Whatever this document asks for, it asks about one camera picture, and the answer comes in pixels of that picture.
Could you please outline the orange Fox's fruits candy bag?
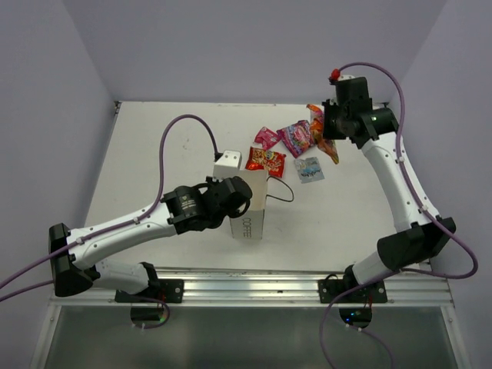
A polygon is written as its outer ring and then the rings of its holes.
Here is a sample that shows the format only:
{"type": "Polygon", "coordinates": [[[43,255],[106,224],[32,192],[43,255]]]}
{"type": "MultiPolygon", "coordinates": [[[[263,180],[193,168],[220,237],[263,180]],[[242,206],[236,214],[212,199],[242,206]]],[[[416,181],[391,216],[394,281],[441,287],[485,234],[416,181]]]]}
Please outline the orange Fox's fruits candy bag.
{"type": "Polygon", "coordinates": [[[310,112],[309,130],[317,148],[328,155],[331,160],[338,165],[339,156],[334,140],[326,139],[324,131],[324,112],[321,108],[313,104],[307,104],[306,108],[310,112]]]}

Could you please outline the white paper coffee bag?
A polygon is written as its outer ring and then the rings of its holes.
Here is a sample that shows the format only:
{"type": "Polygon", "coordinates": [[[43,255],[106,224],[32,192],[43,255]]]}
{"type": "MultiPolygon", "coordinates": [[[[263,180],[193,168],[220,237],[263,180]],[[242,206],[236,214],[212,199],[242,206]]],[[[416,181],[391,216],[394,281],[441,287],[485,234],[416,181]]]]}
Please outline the white paper coffee bag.
{"type": "Polygon", "coordinates": [[[264,216],[268,198],[291,203],[295,196],[292,188],[282,179],[271,176],[268,171],[240,170],[238,176],[242,178],[252,190],[252,199],[248,210],[239,218],[230,220],[233,239],[240,241],[260,241],[263,238],[264,216]],[[290,192],[289,198],[281,198],[268,193],[268,182],[278,181],[290,192]]]}

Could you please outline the purple Fox's berries candy bag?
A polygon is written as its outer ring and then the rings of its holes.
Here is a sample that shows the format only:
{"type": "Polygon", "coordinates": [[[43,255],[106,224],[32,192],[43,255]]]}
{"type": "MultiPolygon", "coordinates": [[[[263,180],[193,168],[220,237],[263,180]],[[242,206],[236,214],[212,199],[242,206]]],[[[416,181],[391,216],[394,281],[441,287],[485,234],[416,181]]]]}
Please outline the purple Fox's berries candy bag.
{"type": "Polygon", "coordinates": [[[310,131],[310,122],[300,120],[292,125],[276,131],[287,150],[298,158],[310,148],[314,147],[314,138],[310,131]]]}

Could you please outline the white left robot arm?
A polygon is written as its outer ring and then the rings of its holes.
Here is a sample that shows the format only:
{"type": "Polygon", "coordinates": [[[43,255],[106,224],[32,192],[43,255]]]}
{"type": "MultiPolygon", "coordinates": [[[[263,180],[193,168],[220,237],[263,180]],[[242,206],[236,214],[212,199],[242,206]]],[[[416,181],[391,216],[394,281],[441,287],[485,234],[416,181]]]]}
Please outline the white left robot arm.
{"type": "Polygon", "coordinates": [[[252,197],[250,186],[238,176],[208,178],[192,187],[179,186],[147,208],[91,228],[56,224],[49,229],[55,295],[65,298],[104,288],[145,302],[161,299],[164,291],[152,264],[122,264],[109,258],[154,239],[218,228],[225,218],[243,215],[252,197]]]}

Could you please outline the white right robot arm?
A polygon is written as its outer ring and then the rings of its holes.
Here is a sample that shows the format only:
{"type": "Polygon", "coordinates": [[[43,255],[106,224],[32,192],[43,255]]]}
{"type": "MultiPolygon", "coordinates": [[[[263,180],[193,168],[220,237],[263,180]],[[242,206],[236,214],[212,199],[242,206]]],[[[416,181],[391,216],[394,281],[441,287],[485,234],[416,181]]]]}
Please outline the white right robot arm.
{"type": "Polygon", "coordinates": [[[394,219],[394,234],[378,240],[377,250],[347,267],[343,284],[330,288],[357,302],[369,294],[369,281],[437,256],[456,224],[426,198],[413,168],[401,171],[407,155],[397,143],[399,124],[392,110],[373,106],[366,78],[333,77],[331,84],[336,98],[323,104],[323,136],[357,146],[374,169],[394,219]]]}

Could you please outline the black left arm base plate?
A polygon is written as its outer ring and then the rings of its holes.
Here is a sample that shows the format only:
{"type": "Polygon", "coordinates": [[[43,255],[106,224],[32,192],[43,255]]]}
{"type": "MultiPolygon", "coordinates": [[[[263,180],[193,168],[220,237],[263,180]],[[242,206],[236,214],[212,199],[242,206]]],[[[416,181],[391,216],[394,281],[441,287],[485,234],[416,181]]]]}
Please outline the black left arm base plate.
{"type": "Polygon", "coordinates": [[[185,282],[183,279],[159,279],[157,284],[151,285],[137,294],[128,294],[116,291],[117,303],[151,303],[156,301],[166,304],[180,304],[183,300],[185,282]]]}

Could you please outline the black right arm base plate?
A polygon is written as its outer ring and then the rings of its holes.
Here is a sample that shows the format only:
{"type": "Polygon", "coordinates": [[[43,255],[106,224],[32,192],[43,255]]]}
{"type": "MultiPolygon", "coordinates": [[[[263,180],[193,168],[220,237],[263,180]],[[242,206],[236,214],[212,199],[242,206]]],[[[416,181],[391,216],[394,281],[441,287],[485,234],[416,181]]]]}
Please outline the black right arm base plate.
{"type": "Polygon", "coordinates": [[[339,278],[336,274],[317,281],[317,292],[322,304],[385,304],[388,302],[386,287],[383,281],[366,286],[356,286],[347,278],[339,278]]]}

